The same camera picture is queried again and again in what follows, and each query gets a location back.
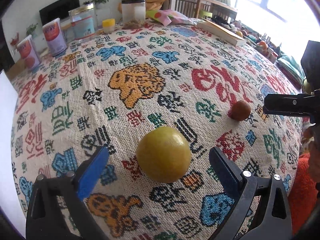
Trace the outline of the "pink white can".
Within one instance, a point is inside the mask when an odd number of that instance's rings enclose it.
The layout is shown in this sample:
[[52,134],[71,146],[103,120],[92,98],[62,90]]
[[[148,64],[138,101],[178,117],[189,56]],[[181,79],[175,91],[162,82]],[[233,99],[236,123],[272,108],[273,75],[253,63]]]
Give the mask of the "pink white can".
[[42,31],[52,56],[56,56],[67,49],[59,18],[46,23],[42,27]]
[[31,35],[28,35],[17,45],[17,50],[26,68],[33,69],[40,64],[40,58],[36,52]]

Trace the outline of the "small yellow-green fruit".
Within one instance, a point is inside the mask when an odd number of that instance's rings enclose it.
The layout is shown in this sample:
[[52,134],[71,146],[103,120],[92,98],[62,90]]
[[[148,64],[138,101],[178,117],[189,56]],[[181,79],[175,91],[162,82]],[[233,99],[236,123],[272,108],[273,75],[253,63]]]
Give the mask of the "small yellow-green fruit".
[[191,163],[191,151],[177,129],[163,126],[142,137],[136,148],[136,158],[149,178],[169,184],[185,175]]

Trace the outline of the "clear jar gold lid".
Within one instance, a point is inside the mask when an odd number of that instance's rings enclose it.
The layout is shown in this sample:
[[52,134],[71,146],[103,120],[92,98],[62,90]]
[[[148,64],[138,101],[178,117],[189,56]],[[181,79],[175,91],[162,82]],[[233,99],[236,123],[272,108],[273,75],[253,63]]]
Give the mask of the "clear jar gold lid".
[[94,3],[83,5],[68,13],[75,40],[85,40],[96,34],[98,24]]

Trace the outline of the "folded teal cloth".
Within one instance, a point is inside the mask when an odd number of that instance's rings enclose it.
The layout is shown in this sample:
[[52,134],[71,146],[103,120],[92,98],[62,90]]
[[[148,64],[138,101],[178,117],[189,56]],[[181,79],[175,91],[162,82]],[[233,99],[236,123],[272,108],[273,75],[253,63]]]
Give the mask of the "folded teal cloth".
[[292,56],[281,55],[275,62],[280,71],[296,87],[302,87],[304,81],[304,70]]

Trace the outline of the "pile of walnuts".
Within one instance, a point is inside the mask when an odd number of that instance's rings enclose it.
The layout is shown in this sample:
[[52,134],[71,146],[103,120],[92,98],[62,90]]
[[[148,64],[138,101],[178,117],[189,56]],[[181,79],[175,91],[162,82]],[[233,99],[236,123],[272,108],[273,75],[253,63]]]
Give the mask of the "pile of walnuts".
[[123,23],[124,29],[139,29],[144,27],[145,21],[143,20],[130,20],[128,22]]

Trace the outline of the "fruit basket on side table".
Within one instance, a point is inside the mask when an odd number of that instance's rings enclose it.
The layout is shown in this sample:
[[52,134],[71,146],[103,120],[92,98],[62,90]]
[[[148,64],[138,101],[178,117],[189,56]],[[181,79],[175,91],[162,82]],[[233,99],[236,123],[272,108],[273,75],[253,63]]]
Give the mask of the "fruit basket on side table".
[[250,46],[252,46],[255,50],[259,52],[266,52],[268,49],[268,45],[265,41],[260,40],[256,36],[249,34],[245,30],[237,30],[235,34],[244,38]]

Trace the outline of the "red fuzzy sleeve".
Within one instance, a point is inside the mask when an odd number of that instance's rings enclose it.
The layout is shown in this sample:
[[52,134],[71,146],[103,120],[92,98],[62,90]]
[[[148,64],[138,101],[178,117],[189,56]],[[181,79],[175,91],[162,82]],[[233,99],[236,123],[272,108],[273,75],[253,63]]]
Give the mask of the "red fuzzy sleeve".
[[294,235],[309,218],[317,202],[316,183],[308,173],[309,158],[310,153],[303,153],[298,158],[295,181],[288,196]]

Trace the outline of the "black television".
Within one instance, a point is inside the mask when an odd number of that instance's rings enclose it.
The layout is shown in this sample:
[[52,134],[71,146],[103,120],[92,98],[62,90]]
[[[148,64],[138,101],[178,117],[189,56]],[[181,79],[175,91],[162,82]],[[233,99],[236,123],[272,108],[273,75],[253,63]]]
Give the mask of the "black television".
[[56,18],[65,19],[69,16],[69,11],[78,7],[79,0],[58,0],[39,11],[41,23],[45,25]]

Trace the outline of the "pink white can right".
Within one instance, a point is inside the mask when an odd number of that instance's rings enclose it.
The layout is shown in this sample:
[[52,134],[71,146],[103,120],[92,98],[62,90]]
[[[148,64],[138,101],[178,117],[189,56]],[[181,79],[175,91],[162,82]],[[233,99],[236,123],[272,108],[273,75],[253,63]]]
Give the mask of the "pink white can right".
[[67,49],[59,18],[46,23],[42,27],[42,31],[52,56],[56,56]]

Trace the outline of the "pink white can left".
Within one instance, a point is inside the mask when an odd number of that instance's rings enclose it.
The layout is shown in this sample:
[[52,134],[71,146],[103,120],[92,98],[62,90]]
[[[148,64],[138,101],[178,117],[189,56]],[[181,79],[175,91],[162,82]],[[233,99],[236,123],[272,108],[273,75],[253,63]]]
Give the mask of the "pink white can left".
[[28,35],[17,45],[17,50],[26,68],[33,69],[40,64],[40,58],[36,52],[31,35]]

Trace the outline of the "patterned woven table cloth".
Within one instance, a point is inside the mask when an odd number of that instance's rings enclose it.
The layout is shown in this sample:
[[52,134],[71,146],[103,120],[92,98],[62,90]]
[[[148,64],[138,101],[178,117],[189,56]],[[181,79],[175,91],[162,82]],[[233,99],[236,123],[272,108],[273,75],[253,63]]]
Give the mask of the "patterned woven table cloth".
[[[296,94],[286,77],[249,45],[235,47],[194,25],[117,27],[13,80],[18,99],[11,130],[12,171],[23,211],[39,174],[74,170],[99,146],[110,158],[85,200],[110,239],[207,239],[233,201],[210,167],[218,146],[243,170],[295,180],[300,118],[267,115],[264,97]],[[244,121],[229,117],[243,100]],[[148,132],[177,129],[191,164],[172,184],[148,178],[136,147]]]

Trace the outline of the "orange cover book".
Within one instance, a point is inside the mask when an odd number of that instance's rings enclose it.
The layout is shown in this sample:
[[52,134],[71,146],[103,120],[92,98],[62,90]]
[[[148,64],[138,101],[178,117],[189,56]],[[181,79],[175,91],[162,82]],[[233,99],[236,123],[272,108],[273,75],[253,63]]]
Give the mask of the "orange cover book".
[[244,38],[236,35],[235,33],[213,22],[210,22],[210,21],[197,22],[197,27],[229,42],[230,44],[236,47],[243,46],[246,44],[246,40]]

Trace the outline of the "small dark red fruit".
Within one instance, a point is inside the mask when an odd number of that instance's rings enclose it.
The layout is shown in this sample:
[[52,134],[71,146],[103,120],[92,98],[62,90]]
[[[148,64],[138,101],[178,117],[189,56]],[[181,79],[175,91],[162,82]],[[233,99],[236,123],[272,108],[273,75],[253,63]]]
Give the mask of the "small dark red fruit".
[[244,121],[250,114],[250,105],[247,102],[240,100],[231,106],[229,117],[236,121]]

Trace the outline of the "pink snack bag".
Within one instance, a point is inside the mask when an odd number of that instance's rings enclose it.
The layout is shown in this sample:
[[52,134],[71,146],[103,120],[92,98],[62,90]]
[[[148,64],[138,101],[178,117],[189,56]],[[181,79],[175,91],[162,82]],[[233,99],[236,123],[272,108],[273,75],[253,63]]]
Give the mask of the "pink snack bag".
[[170,24],[194,25],[190,18],[175,10],[147,10],[146,17],[161,23],[165,27]]

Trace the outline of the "wooden slat bench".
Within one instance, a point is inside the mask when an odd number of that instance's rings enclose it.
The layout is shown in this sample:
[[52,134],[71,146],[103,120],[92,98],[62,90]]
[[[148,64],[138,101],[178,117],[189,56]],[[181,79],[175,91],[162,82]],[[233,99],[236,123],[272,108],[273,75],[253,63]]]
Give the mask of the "wooden slat bench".
[[178,11],[189,18],[205,18],[206,13],[218,15],[228,23],[236,19],[237,10],[216,0],[169,0],[169,9]]

